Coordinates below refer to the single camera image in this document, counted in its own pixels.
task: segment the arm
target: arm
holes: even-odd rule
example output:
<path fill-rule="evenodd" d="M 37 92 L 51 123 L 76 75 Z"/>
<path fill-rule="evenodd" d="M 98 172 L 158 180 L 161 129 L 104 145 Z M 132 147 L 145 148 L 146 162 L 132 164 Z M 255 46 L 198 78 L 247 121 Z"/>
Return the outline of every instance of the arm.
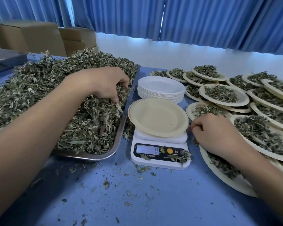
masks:
<path fill-rule="evenodd" d="M 37 175 L 83 100 L 95 94 L 117 102 L 119 81 L 128 87 L 129 79 L 118 67 L 71 74 L 0 131 L 0 215 Z"/>
<path fill-rule="evenodd" d="M 283 172 L 252 148 L 227 118 L 209 113 L 196 118 L 190 130 L 207 151 L 237 167 L 283 219 Z"/>

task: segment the blue curtain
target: blue curtain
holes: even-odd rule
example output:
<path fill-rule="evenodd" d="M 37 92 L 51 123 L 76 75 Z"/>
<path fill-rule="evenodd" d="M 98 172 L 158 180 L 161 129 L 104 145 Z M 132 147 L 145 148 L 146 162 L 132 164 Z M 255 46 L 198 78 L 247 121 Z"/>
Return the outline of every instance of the blue curtain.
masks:
<path fill-rule="evenodd" d="M 65 0 L 0 0 L 0 20 L 22 19 L 71 26 Z"/>
<path fill-rule="evenodd" d="M 264 0 L 166 0 L 160 41 L 238 49 Z"/>
<path fill-rule="evenodd" d="M 241 50 L 283 55 L 283 0 L 266 0 Z"/>
<path fill-rule="evenodd" d="M 159 40 L 164 0 L 72 0 L 75 26 Z"/>

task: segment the yellow button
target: yellow button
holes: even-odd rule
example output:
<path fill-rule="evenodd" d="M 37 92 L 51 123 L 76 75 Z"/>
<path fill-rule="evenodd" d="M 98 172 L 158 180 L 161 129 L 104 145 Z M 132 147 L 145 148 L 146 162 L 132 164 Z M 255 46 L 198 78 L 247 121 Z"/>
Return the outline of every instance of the yellow button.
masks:
<path fill-rule="evenodd" d="M 172 154 L 172 153 L 173 153 L 173 150 L 172 150 L 171 148 L 168 148 L 168 149 L 167 149 L 167 152 L 168 152 L 169 154 Z"/>

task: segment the blue tablecloth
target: blue tablecloth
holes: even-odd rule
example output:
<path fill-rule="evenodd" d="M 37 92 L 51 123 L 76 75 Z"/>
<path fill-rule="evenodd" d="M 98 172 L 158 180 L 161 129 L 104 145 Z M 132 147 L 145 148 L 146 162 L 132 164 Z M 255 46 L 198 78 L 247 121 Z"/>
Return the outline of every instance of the blue tablecloth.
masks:
<path fill-rule="evenodd" d="M 138 78 L 153 70 L 158 69 L 141 67 Z M 1 73 L 0 82 L 10 76 L 11 71 Z M 193 102 L 185 96 L 179 105 L 185 110 Z M 0 218 L 0 225 L 81 225 L 84 219 L 86 225 L 100 226 L 280 224 L 262 200 L 239 193 L 211 172 L 189 132 L 188 146 L 193 156 L 184 171 L 153 167 L 143 174 L 131 161 L 131 143 L 125 139 L 115 155 L 99 164 L 51 156 L 36 177 L 45 180 L 28 188 Z M 69 167 L 76 171 L 70 173 Z"/>

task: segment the scale platform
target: scale platform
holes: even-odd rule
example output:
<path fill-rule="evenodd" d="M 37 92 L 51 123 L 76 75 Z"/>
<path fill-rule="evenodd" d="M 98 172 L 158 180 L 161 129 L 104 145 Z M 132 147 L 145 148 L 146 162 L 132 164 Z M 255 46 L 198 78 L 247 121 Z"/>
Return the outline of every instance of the scale platform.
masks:
<path fill-rule="evenodd" d="M 189 166 L 190 160 L 181 164 L 173 162 L 168 155 L 182 156 L 184 150 L 188 150 L 187 138 L 186 131 L 174 137 L 156 137 L 135 128 L 131 146 L 131 159 L 137 165 L 184 170 Z M 165 153 L 160 152 L 161 147 L 163 147 Z M 143 159 L 141 154 L 151 160 Z"/>

